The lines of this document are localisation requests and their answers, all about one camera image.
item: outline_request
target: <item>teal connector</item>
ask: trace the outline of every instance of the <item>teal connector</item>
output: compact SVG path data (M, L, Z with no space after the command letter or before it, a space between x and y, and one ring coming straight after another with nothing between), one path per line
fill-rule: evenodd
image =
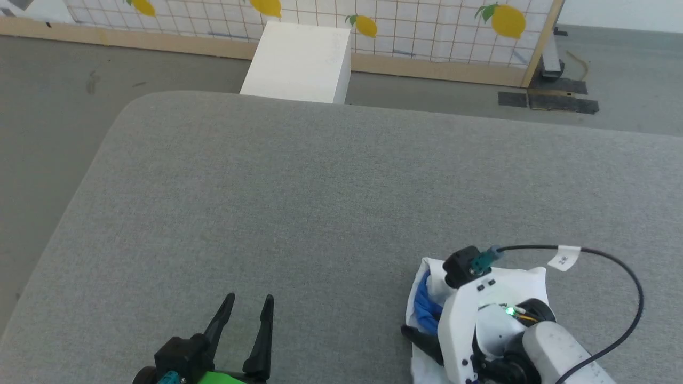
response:
M503 252L498 252L498 245L494 245L491 248L482 252L479 256L472 260L470 263L470 273L479 276L486 272L493 262L503 257Z
M180 384L180 375L176 371L170 370L157 384Z

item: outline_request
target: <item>black cable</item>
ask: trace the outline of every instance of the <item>black cable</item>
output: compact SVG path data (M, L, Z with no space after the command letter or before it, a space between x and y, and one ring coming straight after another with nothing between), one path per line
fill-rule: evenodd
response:
M512 245L510 247L502 247L498 248L498 252L504 252L504 251L513 251L515 249L558 249L557 245ZM610 353L611 351L614 350L614 348L617 348L619 345L621 345L627 338L628 336L631 336L631 333L633 333L633 330L636 328L638 323L640 322L640 319L643 315L643 306L644 306L644 301L645 301L645 295L643 294L643 286L641 285L640 281L638 280L638 277L636 276L635 272L626 265L626 263L622 262L619 260L616 256L612 256L609 253L603 252L603 251L598 251L597 249L591 249L591 248L584 248L581 247L582 252L586 253L592 253L593 255L598 255L602 256L603 258L610 259L613 262L617 263L620 267L622 267L626 273L633 279L633 282L636 284L636 288L638 289L638 310L636 311L636 316L633 318L633 321L631 322L631 325L628 327L626 332L617 339L614 343L608 345L606 348L602 349L600 352L596 353L595 355L592 355L591 357L588 357L587 359L583 360L581 363L576 364L573 366L570 370L568 370L565 374L563 374L556 382L555 384L562 384L569 378L569 376L572 376L576 371L580 370L581 368L587 366L588 364L592 363L593 361L605 356L606 354Z

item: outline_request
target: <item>black tape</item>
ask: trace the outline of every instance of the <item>black tape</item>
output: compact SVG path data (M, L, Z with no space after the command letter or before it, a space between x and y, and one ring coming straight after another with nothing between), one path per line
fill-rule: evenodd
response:
M515 92L498 92L498 105L505 107L527 107L527 94Z
M600 110L595 100L583 100L569 96L529 95L531 109L541 111L569 111L577 113L596 114Z
M536 77L532 80L529 86L530 90L549 90L549 91L565 91L574 94L588 95L588 87L585 81L571 80L571 79L557 79L555 81L543 81Z

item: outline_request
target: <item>blue cloth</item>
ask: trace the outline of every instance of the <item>blue cloth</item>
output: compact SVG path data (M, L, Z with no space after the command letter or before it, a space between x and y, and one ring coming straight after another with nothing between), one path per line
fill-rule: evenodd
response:
M443 307L429 298L429 292L427 291L427 278L429 276L430 272L425 272L420 284L417 286L417 291L415 292L415 316L417 317L417 323L424 328L426 333L436 335L438 319L441 318Z

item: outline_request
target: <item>gray floor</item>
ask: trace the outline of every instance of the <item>gray floor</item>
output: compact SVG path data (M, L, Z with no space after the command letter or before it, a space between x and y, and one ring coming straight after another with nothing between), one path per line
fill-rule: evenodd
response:
M589 62L597 115L499 107L502 87L362 73L352 74L346 102L683 136L681 50L658 36L640 36L638 44L621 32L594 36L578 31L558 44L563 56L570 50ZM582 67L565 61L566 76L579 78ZM239 92L248 67L233 59L0 36L0 331L119 111L151 92Z

